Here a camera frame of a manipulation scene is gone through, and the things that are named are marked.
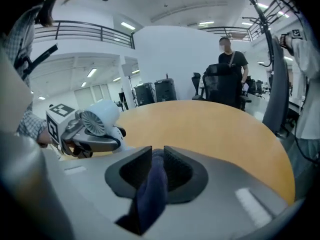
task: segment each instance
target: sleeve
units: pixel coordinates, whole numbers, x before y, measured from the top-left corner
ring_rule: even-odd
[[[248,61],[247,61],[245,55],[242,52],[239,52],[239,53],[240,53],[240,56],[239,56],[240,57],[240,60],[239,60],[240,65],[242,67],[245,66],[245,65],[248,65]]]
[[[320,53],[311,42],[301,39],[292,40],[294,58],[301,71],[309,79],[320,78]]]
[[[37,117],[28,109],[23,114],[17,132],[20,135],[31,137],[36,141],[45,128],[47,128],[46,120]]]

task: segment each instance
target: robotic arm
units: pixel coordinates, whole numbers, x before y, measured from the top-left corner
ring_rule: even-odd
[[[89,158],[94,152],[127,150],[126,131],[115,126],[119,116],[119,109],[111,100],[101,100],[84,111],[59,104],[46,112],[52,140],[64,153],[78,158]]]

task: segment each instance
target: dark blue towel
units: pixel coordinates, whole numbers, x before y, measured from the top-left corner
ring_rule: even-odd
[[[152,152],[151,169],[136,193],[140,232],[143,234],[164,211],[168,200],[168,178],[164,168],[164,151]]]

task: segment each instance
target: desk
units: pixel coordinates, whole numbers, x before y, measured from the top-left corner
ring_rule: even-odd
[[[166,101],[122,112],[117,124],[126,130],[128,146],[169,145],[232,162],[294,202],[294,175],[283,146],[241,110],[208,101]]]

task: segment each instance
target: ceiling light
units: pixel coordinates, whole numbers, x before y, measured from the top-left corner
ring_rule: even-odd
[[[122,26],[130,29],[130,30],[135,30],[136,28],[134,26],[129,25],[128,23],[122,22],[121,23]]]
[[[259,3],[258,2],[258,6],[261,7],[261,8],[264,8],[264,9],[268,9],[269,6],[265,5],[265,4],[262,4],[262,3]]]
[[[286,60],[288,60],[288,61],[293,61],[293,60],[294,60],[293,58],[289,58],[289,57],[286,57],[286,56],[284,56],[284,58],[285,58]]]
[[[288,14],[284,14],[282,11],[279,11],[278,14],[284,15],[284,17],[289,18],[290,16]]]
[[[206,21],[206,22],[200,22],[199,25],[207,25],[207,24],[213,24],[214,21]]]
[[[96,68],[91,69],[90,73],[88,74],[87,78],[90,78],[93,76],[93,74],[97,71]]]

